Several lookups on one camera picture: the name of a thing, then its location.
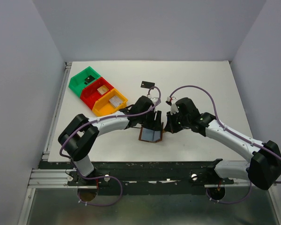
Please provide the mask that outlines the brown leather card holder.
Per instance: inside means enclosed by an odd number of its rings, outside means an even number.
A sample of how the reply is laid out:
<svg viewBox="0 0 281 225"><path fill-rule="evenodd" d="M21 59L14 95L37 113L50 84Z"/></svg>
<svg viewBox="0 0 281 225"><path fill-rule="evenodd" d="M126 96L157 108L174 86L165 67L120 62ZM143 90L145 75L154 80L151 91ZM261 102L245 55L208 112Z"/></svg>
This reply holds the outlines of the brown leather card holder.
<svg viewBox="0 0 281 225"><path fill-rule="evenodd" d="M162 130L154 131L148 128L141 126L139 141L148 142L148 143L158 143L163 140L163 122L161 123Z"/></svg>

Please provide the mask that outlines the black credit card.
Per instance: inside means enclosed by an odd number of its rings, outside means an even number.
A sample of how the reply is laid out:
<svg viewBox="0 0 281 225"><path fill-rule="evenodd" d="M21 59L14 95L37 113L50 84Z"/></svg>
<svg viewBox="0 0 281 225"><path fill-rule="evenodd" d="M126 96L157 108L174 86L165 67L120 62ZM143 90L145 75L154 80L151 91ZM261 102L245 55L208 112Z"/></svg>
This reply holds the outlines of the black credit card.
<svg viewBox="0 0 281 225"><path fill-rule="evenodd" d="M141 82L141 88L144 88L144 89L150 89L152 87L155 86L155 83L154 82L147 82L147 81L142 81Z"/></svg>

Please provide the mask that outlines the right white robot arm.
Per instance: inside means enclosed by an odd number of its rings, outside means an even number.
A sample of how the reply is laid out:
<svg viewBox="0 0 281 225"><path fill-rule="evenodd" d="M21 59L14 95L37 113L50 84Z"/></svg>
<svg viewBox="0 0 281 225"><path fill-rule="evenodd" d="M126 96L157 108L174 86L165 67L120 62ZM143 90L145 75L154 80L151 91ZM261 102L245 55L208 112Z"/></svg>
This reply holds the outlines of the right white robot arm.
<svg viewBox="0 0 281 225"><path fill-rule="evenodd" d="M206 172L210 183L218 183L222 178L237 178L268 190L281 175L281 153L275 142L258 141L220 125L214 115L200 113L190 98L176 100L169 97L166 102L170 105L164 128L166 132L175 134L189 129L222 143L246 160L242 163L217 160Z"/></svg>

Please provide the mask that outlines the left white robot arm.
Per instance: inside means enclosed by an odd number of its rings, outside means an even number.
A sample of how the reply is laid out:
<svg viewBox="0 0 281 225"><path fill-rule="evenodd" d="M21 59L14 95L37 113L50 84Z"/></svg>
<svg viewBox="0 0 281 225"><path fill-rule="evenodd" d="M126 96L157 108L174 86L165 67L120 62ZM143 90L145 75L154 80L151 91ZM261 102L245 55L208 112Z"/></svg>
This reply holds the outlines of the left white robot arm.
<svg viewBox="0 0 281 225"><path fill-rule="evenodd" d="M141 96L135 104L127 106L108 116L89 119L84 114L76 115L59 135L58 142L67 152L78 170L78 179L84 185L94 181L94 166L88 156L97 137L116 130L125 130L141 125L139 140L155 143L162 140L163 123L161 111L155 107L160 104L158 97Z"/></svg>

